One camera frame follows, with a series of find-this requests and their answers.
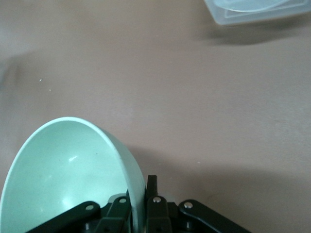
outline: metal screw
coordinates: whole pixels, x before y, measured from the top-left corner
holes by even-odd
[[[88,205],[88,206],[86,207],[86,210],[92,210],[92,209],[94,209],[94,205]]]
[[[185,203],[184,203],[184,207],[185,207],[186,209],[191,209],[191,208],[193,207],[193,204],[192,204],[191,202],[185,202]]]
[[[154,201],[154,203],[159,203],[159,202],[161,202],[161,198],[155,197],[155,198],[153,199],[153,201]]]
[[[126,203],[126,199],[125,199],[125,198],[121,198],[121,199],[119,200],[119,203]]]
[[[87,222],[86,224],[85,224],[85,230],[89,230],[89,223]]]

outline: clear plastic container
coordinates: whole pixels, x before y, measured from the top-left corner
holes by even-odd
[[[311,0],[205,0],[221,25],[280,18],[311,11]]]

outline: beige table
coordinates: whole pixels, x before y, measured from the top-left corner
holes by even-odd
[[[202,0],[2,0],[0,63],[1,190],[34,130],[76,116],[176,202],[311,232],[310,14],[223,28]]]

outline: plastic lid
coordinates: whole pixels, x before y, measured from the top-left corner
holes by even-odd
[[[237,12],[258,12],[281,5],[289,0],[214,0],[215,5]]]
[[[23,233],[84,202],[101,207],[129,191],[134,232],[143,231],[145,182],[130,151],[83,119],[36,130],[19,150],[0,202],[0,232]]]

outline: mint green bowl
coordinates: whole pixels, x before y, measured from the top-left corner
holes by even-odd
[[[103,207],[127,190],[134,232],[140,233],[145,182],[127,147],[83,119],[52,120],[12,163],[0,201],[0,233],[24,233],[84,201]]]

